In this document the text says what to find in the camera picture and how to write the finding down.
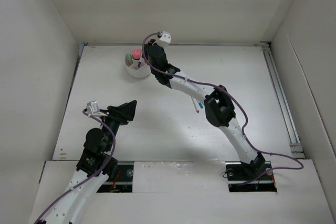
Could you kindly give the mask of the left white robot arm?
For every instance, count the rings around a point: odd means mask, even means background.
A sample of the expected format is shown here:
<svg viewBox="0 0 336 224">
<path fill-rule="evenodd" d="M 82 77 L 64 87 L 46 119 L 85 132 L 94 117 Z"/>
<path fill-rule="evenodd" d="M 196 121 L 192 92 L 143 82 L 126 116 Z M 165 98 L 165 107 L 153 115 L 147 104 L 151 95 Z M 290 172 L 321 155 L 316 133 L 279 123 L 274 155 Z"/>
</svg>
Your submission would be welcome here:
<svg viewBox="0 0 336 224">
<path fill-rule="evenodd" d="M 79 223 L 89 201 L 108 180 L 117 180 L 118 160 L 113 157 L 119 127 L 134 120 L 137 101 L 105 110 L 89 102 L 83 114 L 99 123 L 86 133 L 83 152 L 65 191 L 35 220 L 35 223 Z"/>
</svg>

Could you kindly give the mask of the pink capped glue bottle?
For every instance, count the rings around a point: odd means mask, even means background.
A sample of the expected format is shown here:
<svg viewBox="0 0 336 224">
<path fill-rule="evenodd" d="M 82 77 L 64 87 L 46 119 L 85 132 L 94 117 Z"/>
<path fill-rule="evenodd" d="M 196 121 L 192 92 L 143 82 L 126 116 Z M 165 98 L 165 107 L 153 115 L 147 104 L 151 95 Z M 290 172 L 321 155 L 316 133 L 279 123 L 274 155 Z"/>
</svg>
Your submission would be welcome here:
<svg viewBox="0 0 336 224">
<path fill-rule="evenodd" d="M 135 49 L 135 50 L 132 51 L 132 58 L 134 60 L 140 60 L 141 56 L 142 56 L 141 49 Z"/>
</svg>

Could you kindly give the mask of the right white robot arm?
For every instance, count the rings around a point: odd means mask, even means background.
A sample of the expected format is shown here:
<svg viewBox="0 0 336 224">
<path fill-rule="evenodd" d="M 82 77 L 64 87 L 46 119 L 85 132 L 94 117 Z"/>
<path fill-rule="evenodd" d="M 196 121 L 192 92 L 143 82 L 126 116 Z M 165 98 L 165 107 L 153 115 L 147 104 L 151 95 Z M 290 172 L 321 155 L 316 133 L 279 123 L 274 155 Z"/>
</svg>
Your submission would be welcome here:
<svg viewBox="0 0 336 224">
<path fill-rule="evenodd" d="M 237 152 L 244 175 L 248 179 L 259 176 L 263 172 L 265 158 L 246 140 L 226 88 L 188 78 L 179 68 L 168 63 L 164 48 L 157 40 L 144 42 L 143 52 L 144 58 L 150 64 L 151 73 L 160 84 L 181 91 L 203 104 L 208 122 L 225 134 Z"/>
</svg>

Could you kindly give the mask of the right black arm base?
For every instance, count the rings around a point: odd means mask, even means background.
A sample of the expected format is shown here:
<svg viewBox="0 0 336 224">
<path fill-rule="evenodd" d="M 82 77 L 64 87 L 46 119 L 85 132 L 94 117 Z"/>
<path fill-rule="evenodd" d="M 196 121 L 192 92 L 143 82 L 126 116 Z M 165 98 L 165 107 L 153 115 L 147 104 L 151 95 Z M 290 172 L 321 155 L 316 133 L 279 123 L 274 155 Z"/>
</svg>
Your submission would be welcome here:
<svg viewBox="0 0 336 224">
<path fill-rule="evenodd" d="M 248 174 L 241 162 L 226 162 L 225 167 L 223 177 L 227 180 L 230 193 L 277 192 L 273 175 L 259 176 L 265 170 L 272 168 L 270 161 L 266 161 L 256 175 Z"/>
</svg>

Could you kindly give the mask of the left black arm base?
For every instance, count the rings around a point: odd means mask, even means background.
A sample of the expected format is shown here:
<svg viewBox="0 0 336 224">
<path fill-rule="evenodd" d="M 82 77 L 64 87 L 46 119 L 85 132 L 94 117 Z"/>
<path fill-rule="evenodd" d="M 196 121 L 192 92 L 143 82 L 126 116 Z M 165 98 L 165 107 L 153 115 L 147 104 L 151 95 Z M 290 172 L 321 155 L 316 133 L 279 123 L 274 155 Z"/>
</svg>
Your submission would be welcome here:
<svg viewBox="0 0 336 224">
<path fill-rule="evenodd" d="M 97 193 L 131 193 L 133 187 L 134 162 L 121 162 L 114 178 L 109 178 Z"/>
</svg>

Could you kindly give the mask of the pink capped white marker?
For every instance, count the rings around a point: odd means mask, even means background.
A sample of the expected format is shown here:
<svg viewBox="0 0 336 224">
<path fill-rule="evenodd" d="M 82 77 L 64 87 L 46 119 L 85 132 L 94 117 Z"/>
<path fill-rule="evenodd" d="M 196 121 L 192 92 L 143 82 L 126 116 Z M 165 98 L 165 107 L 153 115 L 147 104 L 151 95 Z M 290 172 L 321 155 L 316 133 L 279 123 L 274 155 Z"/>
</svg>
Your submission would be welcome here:
<svg viewBox="0 0 336 224">
<path fill-rule="evenodd" d="M 198 104 L 197 104 L 196 100 L 193 97 L 191 97 L 191 99 L 192 99 L 192 103 L 193 103 L 193 106 L 194 106 L 194 109 L 195 109 L 196 113 L 199 113 L 199 108 L 198 108 Z"/>
</svg>

